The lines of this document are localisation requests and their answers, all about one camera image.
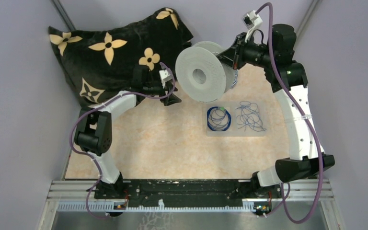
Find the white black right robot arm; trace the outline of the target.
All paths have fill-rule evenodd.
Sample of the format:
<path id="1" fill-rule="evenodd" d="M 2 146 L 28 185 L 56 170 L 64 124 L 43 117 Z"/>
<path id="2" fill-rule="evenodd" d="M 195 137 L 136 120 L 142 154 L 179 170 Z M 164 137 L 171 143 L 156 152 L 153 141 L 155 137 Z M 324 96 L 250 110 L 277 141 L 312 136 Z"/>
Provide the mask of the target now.
<path id="1" fill-rule="evenodd" d="M 333 155 L 325 154 L 317 136 L 308 102 L 308 79 L 305 68 L 294 60 L 297 39 L 294 28 L 275 24 L 266 44 L 246 41 L 247 33 L 236 36 L 233 44 L 218 55 L 219 61 L 237 70 L 245 64 L 264 69 L 286 123 L 289 157 L 276 160 L 274 166 L 254 172 L 251 193 L 264 197 L 270 186 L 313 176 L 322 177 L 335 165 Z"/>

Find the clear plastic tray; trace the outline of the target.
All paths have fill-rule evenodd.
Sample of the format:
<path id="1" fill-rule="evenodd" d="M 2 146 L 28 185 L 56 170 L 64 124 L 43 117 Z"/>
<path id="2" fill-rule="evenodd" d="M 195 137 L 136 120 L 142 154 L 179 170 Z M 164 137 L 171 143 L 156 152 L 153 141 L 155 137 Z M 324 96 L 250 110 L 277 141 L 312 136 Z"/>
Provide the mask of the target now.
<path id="1" fill-rule="evenodd" d="M 269 131 L 266 106 L 260 101 L 223 101 L 205 105 L 208 137 L 263 137 Z"/>

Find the black blanket with beige flowers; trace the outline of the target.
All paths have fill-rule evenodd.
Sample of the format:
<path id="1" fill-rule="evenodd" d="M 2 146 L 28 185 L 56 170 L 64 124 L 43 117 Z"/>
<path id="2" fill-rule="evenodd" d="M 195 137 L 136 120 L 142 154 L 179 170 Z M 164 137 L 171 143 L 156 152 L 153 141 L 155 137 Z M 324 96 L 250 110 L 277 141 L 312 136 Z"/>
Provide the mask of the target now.
<path id="1" fill-rule="evenodd" d="M 66 83 L 82 107 L 131 87 L 137 65 L 149 67 L 147 81 L 155 79 L 161 63 L 174 71 L 178 55 L 194 37 L 177 11 L 167 7 L 111 30 L 63 32 L 51 26 L 48 36 Z"/>

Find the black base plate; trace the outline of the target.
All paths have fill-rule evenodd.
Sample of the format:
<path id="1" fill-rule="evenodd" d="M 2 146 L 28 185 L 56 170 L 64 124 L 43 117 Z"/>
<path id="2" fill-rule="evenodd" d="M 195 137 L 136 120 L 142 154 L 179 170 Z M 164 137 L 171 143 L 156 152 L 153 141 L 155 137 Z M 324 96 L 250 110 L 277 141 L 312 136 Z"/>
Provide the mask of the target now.
<path id="1" fill-rule="evenodd" d="M 94 190 L 96 199 L 122 199 L 129 207 L 155 207 L 159 200 L 168 207 L 240 207 L 244 199 L 280 197 L 279 185 L 256 189 L 249 179 L 125 179 Z"/>

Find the white perforated cable spool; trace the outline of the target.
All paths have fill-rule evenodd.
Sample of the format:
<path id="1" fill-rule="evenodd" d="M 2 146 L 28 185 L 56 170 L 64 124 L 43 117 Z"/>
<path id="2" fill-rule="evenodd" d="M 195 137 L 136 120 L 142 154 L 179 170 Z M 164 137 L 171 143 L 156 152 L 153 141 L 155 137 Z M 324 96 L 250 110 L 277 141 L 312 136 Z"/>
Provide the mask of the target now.
<path id="1" fill-rule="evenodd" d="M 237 71 L 217 57 L 220 45 L 202 41 L 184 49 L 175 62 L 175 73 L 183 91 L 193 100 L 211 103 L 220 99 L 235 82 Z"/>

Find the aluminium rail frame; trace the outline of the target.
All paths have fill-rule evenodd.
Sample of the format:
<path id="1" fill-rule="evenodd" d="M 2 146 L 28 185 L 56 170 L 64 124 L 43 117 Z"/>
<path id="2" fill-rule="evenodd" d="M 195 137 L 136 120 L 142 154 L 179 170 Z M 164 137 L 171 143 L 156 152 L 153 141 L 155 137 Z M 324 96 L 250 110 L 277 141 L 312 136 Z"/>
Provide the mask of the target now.
<path id="1" fill-rule="evenodd" d="M 53 181 L 38 228 L 51 229 L 60 211 L 246 212 L 264 217 L 274 213 L 282 195 L 287 195 L 289 205 L 312 202 L 317 185 L 317 179 L 302 179 L 253 190 L 248 179 L 127 179 L 115 190 L 92 180 Z"/>

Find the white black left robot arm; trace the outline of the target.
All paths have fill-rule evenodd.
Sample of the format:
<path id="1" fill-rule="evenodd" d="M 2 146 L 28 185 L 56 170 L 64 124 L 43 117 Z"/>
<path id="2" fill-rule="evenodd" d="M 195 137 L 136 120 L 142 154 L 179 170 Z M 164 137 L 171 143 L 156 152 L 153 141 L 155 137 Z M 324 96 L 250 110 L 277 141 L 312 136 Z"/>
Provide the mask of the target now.
<path id="1" fill-rule="evenodd" d="M 106 184 L 105 191 L 112 198 L 119 198 L 125 191 L 121 172 L 113 163 L 109 152 L 112 144 L 112 123 L 123 113 L 136 107 L 138 97 L 155 100 L 169 100 L 176 90 L 175 77 L 170 68 L 161 63 L 161 70 L 155 79 L 150 76 L 147 66 L 137 65 L 132 74 L 132 86 L 93 108 L 82 108 L 69 137 L 71 147 L 77 154 L 89 156 L 99 171 L 100 182 Z"/>

